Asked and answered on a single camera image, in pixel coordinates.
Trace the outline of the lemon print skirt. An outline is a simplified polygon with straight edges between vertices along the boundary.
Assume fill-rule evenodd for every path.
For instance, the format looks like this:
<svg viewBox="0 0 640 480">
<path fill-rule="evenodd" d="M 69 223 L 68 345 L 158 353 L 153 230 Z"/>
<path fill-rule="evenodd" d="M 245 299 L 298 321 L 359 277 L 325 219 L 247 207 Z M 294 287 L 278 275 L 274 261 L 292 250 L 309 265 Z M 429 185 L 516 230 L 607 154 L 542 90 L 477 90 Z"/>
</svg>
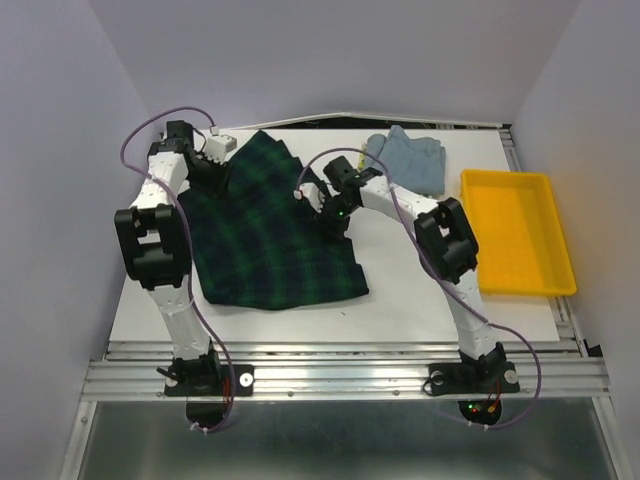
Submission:
<svg viewBox="0 0 640 480">
<path fill-rule="evenodd" d="M 361 152 L 360 152 L 359 157 L 358 157 L 357 169 L 359 171 L 362 171 L 367 167 L 367 158 L 368 158 L 368 156 L 366 155 L 367 144 L 363 143 L 361 145 L 360 150 L 361 150 Z"/>
</svg>

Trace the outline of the dark green skirt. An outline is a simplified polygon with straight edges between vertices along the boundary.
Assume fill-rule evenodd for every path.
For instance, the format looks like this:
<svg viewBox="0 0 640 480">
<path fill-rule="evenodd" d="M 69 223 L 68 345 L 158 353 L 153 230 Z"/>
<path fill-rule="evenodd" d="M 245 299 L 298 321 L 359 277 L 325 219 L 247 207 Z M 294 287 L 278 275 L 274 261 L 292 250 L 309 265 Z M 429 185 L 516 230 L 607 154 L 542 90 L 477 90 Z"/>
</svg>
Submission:
<svg viewBox="0 0 640 480">
<path fill-rule="evenodd" d="M 283 141 L 259 131 L 230 166 L 225 197 L 194 187 L 178 197 L 209 303 L 283 310 L 368 294 L 351 240 L 324 240 L 313 208 L 295 200 L 299 178 L 318 178 Z"/>
</svg>

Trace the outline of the light blue denim skirt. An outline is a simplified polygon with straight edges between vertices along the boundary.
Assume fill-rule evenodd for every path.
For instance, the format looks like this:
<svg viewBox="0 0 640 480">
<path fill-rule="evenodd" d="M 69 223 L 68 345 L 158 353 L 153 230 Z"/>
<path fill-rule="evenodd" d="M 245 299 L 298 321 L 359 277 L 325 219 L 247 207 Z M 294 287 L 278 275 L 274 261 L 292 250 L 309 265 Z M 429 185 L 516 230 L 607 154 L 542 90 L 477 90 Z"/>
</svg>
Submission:
<svg viewBox="0 0 640 480">
<path fill-rule="evenodd" d="M 399 125 L 371 135 L 364 151 L 381 160 L 399 186 L 432 198 L 445 193 L 446 149 L 429 136 L 411 138 Z"/>
</svg>

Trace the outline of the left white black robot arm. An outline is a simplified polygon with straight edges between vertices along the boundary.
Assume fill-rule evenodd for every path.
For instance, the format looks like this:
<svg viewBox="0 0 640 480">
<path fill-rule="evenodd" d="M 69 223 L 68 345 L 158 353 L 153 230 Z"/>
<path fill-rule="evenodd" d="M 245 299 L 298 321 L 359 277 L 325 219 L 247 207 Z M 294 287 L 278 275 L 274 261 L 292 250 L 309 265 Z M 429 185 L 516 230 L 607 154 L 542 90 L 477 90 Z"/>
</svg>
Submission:
<svg viewBox="0 0 640 480">
<path fill-rule="evenodd" d="M 131 204 L 116 212 L 114 224 L 128 276 L 156 304 L 173 345 L 170 366 L 158 371 L 168 396 L 226 396 L 231 379 L 214 341 L 200 320 L 190 289 L 193 254 L 190 232 L 177 201 L 189 186 L 212 198 L 228 192 L 228 155 L 234 138 L 170 121 L 148 152 L 144 182 Z"/>
</svg>

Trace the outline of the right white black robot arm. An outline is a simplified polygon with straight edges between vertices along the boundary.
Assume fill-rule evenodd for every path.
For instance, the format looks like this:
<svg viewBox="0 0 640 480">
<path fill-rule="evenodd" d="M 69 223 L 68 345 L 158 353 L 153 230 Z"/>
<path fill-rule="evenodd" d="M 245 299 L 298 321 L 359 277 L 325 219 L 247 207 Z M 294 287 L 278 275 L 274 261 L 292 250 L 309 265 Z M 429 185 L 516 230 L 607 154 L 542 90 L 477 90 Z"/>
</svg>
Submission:
<svg viewBox="0 0 640 480">
<path fill-rule="evenodd" d="M 485 318 L 477 280 L 479 245 L 461 203 L 435 201 L 396 185 L 381 171 L 358 171 L 343 156 L 325 168 L 328 187 L 300 180 L 299 201 L 315 211 L 323 235 L 338 239 L 358 209 L 400 223 L 416 248 L 422 268 L 445 294 L 457 331 L 460 360 L 428 366 L 431 396 L 490 393 L 508 368 L 504 347 Z"/>
</svg>

